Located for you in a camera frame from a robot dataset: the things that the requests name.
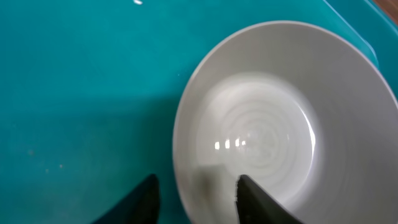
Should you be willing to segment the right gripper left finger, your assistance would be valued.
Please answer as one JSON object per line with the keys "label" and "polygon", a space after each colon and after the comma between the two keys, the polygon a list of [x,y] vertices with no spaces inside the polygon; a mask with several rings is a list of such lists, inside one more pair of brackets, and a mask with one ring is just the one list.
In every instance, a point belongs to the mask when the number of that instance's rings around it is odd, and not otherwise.
{"label": "right gripper left finger", "polygon": [[157,224],[159,213],[159,179],[151,174],[93,224]]}

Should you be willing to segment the grey bowl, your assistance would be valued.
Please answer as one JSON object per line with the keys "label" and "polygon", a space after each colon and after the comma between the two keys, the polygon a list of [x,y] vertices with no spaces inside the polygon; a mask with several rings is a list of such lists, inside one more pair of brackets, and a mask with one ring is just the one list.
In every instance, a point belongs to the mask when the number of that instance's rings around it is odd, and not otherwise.
{"label": "grey bowl", "polygon": [[304,223],[396,223],[397,100],[340,36],[263,22],[195,69],[175,118],[173,162],[193,223],[237,223],[243,174]]}

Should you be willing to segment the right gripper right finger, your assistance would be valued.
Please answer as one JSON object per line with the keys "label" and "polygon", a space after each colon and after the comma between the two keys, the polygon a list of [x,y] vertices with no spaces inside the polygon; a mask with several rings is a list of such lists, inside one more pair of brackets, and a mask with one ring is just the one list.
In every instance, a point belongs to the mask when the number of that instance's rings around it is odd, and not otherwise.
{"label": "right gripper right finger", "polygon": [[302,224],[248,175],[239,176],[235,204],[240,224]]}

